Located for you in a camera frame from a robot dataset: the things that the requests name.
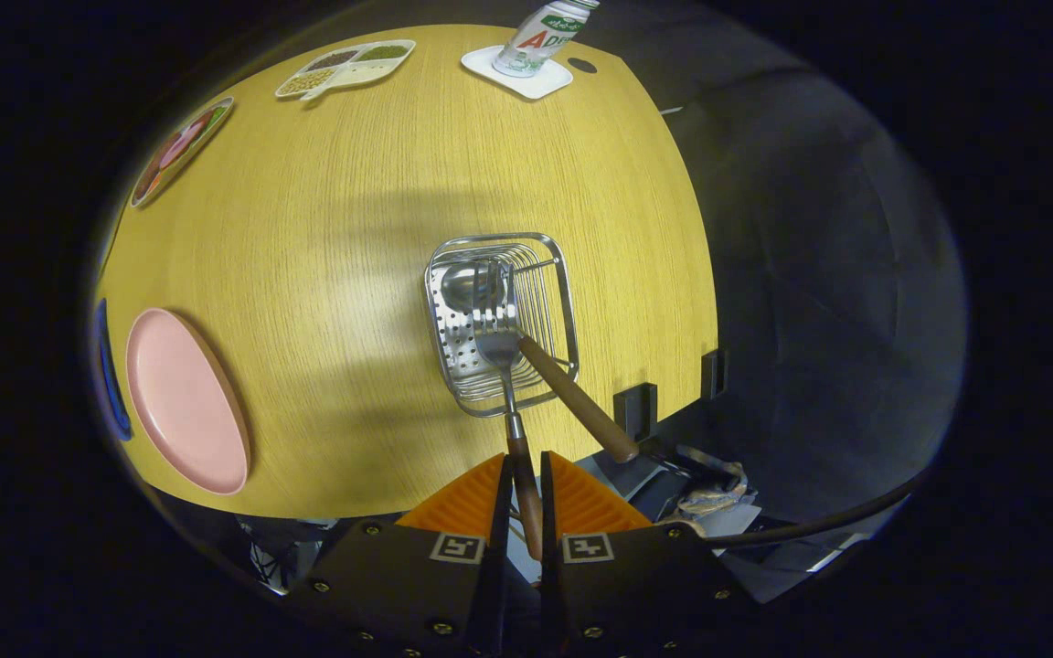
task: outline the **black bracket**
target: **black bracket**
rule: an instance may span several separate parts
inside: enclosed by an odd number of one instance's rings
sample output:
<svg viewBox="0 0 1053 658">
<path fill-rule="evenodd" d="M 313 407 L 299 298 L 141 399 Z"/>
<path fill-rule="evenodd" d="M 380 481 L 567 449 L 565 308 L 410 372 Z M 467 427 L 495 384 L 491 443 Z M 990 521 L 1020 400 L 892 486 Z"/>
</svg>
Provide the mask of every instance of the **black bracket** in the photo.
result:
<svg viewBox="0 0 1053 658">
<path fill-rule="evenodd" d="M 632 440 L 651 437 L 656 424 L 656 384 L 636 384 L 614 395 L 612 416 Z"/>
<path fill-rule="evenodd" d="M 728 363 L 726 350 L 714 350 L 701 357 L 702 400 L 712 400 L 726 392 Z"/>
</svg>

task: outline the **white tray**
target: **white tray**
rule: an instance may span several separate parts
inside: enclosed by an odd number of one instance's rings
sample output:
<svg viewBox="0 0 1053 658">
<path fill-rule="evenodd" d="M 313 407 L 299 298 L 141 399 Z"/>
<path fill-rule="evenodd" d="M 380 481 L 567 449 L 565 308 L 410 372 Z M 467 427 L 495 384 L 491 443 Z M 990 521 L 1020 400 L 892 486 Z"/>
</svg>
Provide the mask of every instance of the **white tray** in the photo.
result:
<svg viewBox="0 0 1053 658">
<path fill-rule="evenodd" d="M 373 48 L 376 48 L 377 45 L 403 45 L 406 51 L 404 55 L 398 56 L 398 58 L 365 59 L 363 62 L 357 61 L 360 56 L 366 54 Z M 413 55 L 414 46 L 417 46 L 417 42 L 409 40 L 409 38 L 394 38 L 390 41 L 357 43 L 356 45 L 345 45 L 343 48 L 329 51 L 319 55 L 318 58 L 312 59 L 305 66 L 301 67 L 300 71 L 295 72 L 295 75 L 290 76 L 286 80 L 283 80 L 283 83 L 279 85 L 279 88 L 276 88 L 275 96 L 279 97 L 279 99 L 287 99 L 287 97 L 292 96 L 303 96 L 304 100 L 313 100 L 322 93 L 326 92 L 327 88 L 336 86 L 356 86 L 357 84 L 375 82 L 375 80 L 380 80 L 385 75 L 397 71 L 397 66 L 400 66 L 401 62 L 404 62 L 405 59 L 409 59 L 410 55 Z M 325 69 L 311 71 L 311 64 L 318 62 L 319 59 L 324 59 L 331 55 L 351 51 L 356 51 L 356 54 L 352 55 L 352 59 L 347 59 L 346 62 L 336 64 L 334 66 L 327 66 Z M 316 84 L 316 86 L 309 86 L 305 88 L 298 88 L 298 91 L 295 92 L 283 93 L 283 88 L 287 86 L 292 80 L 304 78 L 304 76 L 309 75 L 317 75 L 319 72 L 331 72 L 331 75 L 327 76 L 327 78 L 321 83 Z"/>
<path fill-rule="evenodd" d="M 556 88 L 569 86 L 574 80 L 572 72 L 569 72 L 567 66 L 556 62 L 555 59 L 544 61 L 538 73 L 531 78 L 514 78 L 514 76 L 498 73 L 492 62 L 501 49 L 501 45 L 491 45 L 489 48 L 473 51 L 473 53 L 462 55 L 460 62 L 469 71 L 482 78 L 493 80 L 501 86 L 514 88 L 515 92 L 532 100 L 542 99 L 543 96 L 555 92 Z"/>
</svg>

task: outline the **wire basket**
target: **wire basket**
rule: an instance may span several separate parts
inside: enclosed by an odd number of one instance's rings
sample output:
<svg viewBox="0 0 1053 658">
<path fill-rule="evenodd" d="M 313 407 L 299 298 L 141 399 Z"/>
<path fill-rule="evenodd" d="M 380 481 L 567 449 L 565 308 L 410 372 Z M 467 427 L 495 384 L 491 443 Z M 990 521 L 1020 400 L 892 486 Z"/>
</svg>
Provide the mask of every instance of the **wire basket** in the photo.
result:
<svg viewBox="0 0 1053 658">
<path fill-rule="evenodd" d="M 579 375 L 579 346 L 567 262 L 555 240 L 541 233 L 498 233 L 455 238 L 438 246 L 425 267 L 425 297 L 441 375 L 463 412 L 489 418 L 502 416 L 506 407 L 500 372 L 481 358 L 475 344 L 481 310 L 465 301 L 473 299 L 468 286 L 477 284 L 473 273 L 482 266 L 510 268 L 518 328 L 535 338 L 572 379 Z M 502 286 L 494 293 L 505 291 Z M 553 300 L 558 300 L 558 308 Z M 511 371 L 511 383 L 519 408 L 556 397 L 523 358 Z"/>
</svg>

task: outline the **plastic bottle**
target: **plastic bottle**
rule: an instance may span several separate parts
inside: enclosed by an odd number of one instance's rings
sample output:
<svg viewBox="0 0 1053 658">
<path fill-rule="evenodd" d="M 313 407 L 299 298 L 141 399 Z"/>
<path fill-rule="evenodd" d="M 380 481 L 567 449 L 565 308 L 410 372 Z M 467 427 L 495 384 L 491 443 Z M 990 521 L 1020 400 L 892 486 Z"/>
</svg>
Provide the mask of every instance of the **plastic bottle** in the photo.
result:
<svg viewBox="0 0 1053 658">
<path fill-rule="evenodd" d="M 495 71 L 531 78 L 544 61 L 576 38 L 596 7 L 598 0 L 555 0 L 544 4 L 518 25 L 518 33 L 494 58 Z"/>
</svg>

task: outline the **orange gripper pad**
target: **orange gripper pad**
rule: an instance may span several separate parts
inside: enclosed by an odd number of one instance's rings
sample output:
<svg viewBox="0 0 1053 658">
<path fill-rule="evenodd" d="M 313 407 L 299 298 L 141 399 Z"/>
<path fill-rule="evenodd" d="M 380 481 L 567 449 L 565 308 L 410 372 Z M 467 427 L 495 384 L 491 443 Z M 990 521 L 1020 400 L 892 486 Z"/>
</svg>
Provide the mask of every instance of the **orange gripper pad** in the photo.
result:
<svg viewBox="0 0 1053 658">
<path fill-rule="evenodd" d="M 652 523 L 596 476 L 551 453 L 551 495 L 555 496 L 556 537 L 619 533 Z"/>
<path fill-rule="evenodd" d="M 494 521 L 494 504 L 498 497 L 498 478 L 502 475 L 502 459 L 497 454 L 438 490 L 417 507 L 397 520 L 397 525 L 485 537 L 490 541 L 490 524 Z"/>
</svg>

